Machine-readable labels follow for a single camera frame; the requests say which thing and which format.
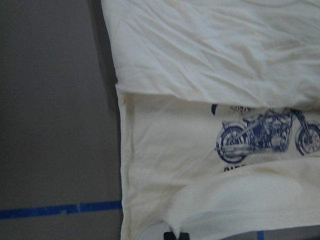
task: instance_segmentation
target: black object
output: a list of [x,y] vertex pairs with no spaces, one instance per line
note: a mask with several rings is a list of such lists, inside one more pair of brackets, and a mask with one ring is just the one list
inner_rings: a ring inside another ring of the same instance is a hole
[[[164,240],[177,240],[176,236],[172,231],[165,232],[163,234]],[[189,233],[187,232],[180,232],[180,236],[178,240],[190,240]]]

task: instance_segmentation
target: blue line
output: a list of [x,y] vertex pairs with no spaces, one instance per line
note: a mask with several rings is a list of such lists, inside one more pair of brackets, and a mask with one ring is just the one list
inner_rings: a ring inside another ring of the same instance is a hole
[[265,232],[264,231],[257,231],[256,238],[257,238],[257,240],[265,240]]
[[104,201],[92,203],[80,203],[60,206],[45,206],[34,208],[21,208],[11,210],[1,210],[0,220],[3,219],[20,219],[33,218],[42,216],[62,215],[62,214],[79,214],[86,212],[110,211],[122,209],[121,201]]

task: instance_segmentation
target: blue tape strip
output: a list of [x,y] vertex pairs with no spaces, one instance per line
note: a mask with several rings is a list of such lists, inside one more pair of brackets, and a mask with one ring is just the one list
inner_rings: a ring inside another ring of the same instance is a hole
[[265,232],[264,231],[257,231],[256,238],[257,238],[257,240],[265,240]]
[[121,201],[104,201],[72,205],[11,209],[0,211],[0,220],[33,218],[61,214],[79,214],[86,212],[110,211],[117,209],[122,209]]

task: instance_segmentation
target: motorcycle wheel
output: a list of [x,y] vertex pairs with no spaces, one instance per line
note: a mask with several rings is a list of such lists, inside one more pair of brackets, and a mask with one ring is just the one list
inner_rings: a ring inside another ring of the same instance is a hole
[[320,128],[317,124],[308,124],[310,137],[305,129],[300,128],[295,138],[295,147],[301,155],[307,155],[320,150]]
[[245,159],[246,155],[236,154],[232,152],[224,152],[221,149],[224,146],[230,146],[233,144],[245,144],[248,142],[248,137],[246,134],[243,134],[239,139],[234,140],[233,136],[241,133],[244,129],[239,126],[231,126],[226,129],[223,129],[221,134],[216,140],[217,153],[219,157],[229,163],[229,164],[238,164],[243,159]]

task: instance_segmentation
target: motorcycle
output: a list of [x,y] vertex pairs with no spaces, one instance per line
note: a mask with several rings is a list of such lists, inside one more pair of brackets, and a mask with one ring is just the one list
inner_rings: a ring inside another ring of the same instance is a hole
[[243,122],[223,121],[215,150],[229,164],[240,163],[250,154],[283,153],[288,149],[295,119],[301,125],[295,135],[297,151],[301,155],[319,151],[320,125],[307,122],[302,111],[292,108],[285,108],[282,113],[269,109],[264,114],[242,118]]

